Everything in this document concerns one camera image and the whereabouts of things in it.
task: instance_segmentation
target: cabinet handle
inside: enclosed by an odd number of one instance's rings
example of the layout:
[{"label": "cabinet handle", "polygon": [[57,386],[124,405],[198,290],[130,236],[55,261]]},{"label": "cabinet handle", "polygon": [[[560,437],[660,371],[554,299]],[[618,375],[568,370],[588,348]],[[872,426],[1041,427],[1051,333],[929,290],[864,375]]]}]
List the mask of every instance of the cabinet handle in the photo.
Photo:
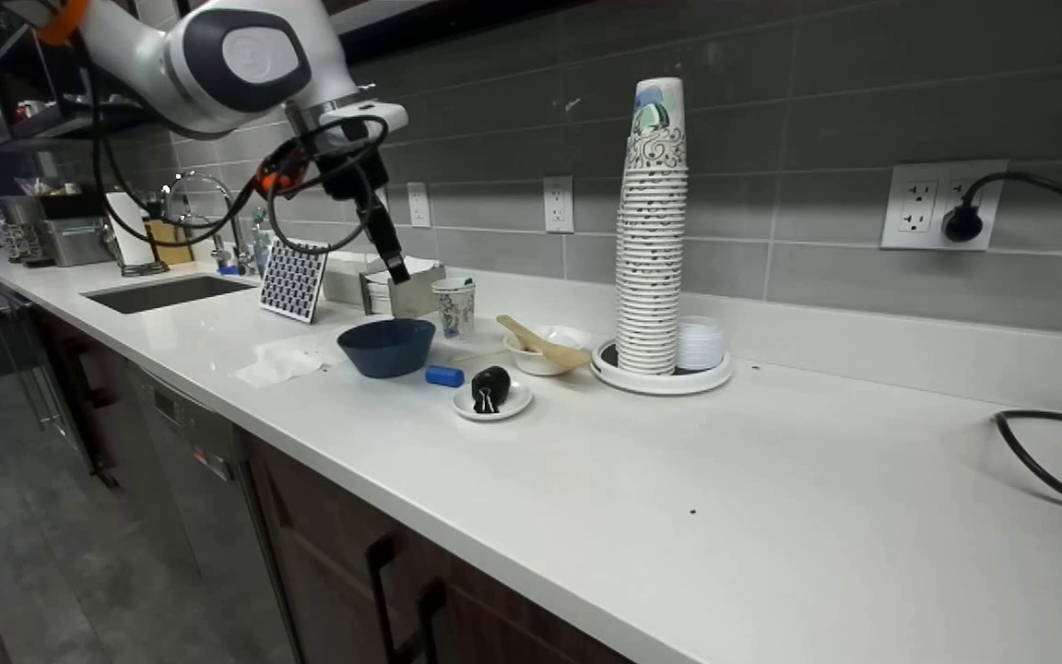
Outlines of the cabinet handle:
[{"label": "cabinet handle", "polygon": [[392,621],[387,621],[387,594],[382,594],[382,567],[394,560],[394,541],[392,540],[376,540],[370,547],[363,560],[370,560],[373,605],[376,605],[376,621],[381,621],[381,633],[382,633],[382,662],[397,664],[394,639],[392,639]]},{"label": "cabinet handle", "polygon": [[419,601],[416,601],[416,631],[419,631],[419,644],[425,644],[425,664],[440,664],[435,654],[435,631],[431,631],[431,615],[447,605],[447,582],[427,582]]}]

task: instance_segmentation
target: gray floor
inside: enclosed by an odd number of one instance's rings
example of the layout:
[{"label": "gray floor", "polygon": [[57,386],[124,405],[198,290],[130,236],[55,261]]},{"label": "gray floor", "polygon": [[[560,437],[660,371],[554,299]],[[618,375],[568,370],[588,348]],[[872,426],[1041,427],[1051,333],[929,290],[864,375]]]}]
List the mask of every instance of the gray floor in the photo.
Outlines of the gray floor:
[{"label": "gray floor", "polygon": [[124,503],[38,433],[0,375],[0,631],[14,664],[227,664],[189,571],[146,547]]}]

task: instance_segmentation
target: electrical outlet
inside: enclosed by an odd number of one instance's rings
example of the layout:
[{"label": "electrical outlet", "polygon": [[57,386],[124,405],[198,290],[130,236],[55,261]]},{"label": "electrical outlet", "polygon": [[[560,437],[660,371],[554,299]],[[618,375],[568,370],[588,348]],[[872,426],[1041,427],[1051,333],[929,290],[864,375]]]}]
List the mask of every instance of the electrical outlet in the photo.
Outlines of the electrical outlet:
[{"label": "electrical outlet", "polygon": [[554,236],[576,231],[572,226],[572,176],[542,182],[542,228]]},{"label": "electrical outlet", "polygon": [[888,214],[881,247],[914,251],[989,251],[1004,186],[992,182],[978,188],[978,214],[985,220],[981,236],[969,245],[952,245],[945,236],[945,214],[955,209],[966,188],[985,172],[1004,172],[1008,161],[912,161],[891,170]]},{"label": "electrical outlet", "polygon": [[425,182],[410,182],[410,220],[416,228],[427,226],[427,188],[425,188]]}]

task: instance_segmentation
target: black object on plate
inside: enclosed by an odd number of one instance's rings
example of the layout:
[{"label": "black object on plate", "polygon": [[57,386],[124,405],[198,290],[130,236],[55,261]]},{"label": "black object on plate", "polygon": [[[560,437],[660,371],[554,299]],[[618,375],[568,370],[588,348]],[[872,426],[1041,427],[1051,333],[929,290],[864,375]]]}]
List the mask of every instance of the black object on plate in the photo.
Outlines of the black object on plate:
[{"label": "black object on plate", "polygon": [[416,371],[427,363],[431,333],[431,320],[373,320],[347,330],[340,348],[360,375],[382,381]]},{"label": "black object on plate", "polygon": [[473,408],[474,413],[497,413],[502,401],[507,398],[507,371],[502,366],[483,370],[473,375]]}]

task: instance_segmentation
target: small white plate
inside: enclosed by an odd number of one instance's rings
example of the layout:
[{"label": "small white plate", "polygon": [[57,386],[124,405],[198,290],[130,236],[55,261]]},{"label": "small white plate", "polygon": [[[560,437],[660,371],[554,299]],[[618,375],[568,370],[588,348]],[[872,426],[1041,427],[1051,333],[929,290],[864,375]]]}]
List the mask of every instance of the small white plate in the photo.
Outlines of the small white plate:
[{"label": "small white plate", "polygon": [[457,417],[474,419],[474,426],[521,417],[523,408],[529,408],[529,401],[533,395],[521,381],[507,382],[507,395],[497,405],[497,413],[474,413],[469,382],[452,395]]}]

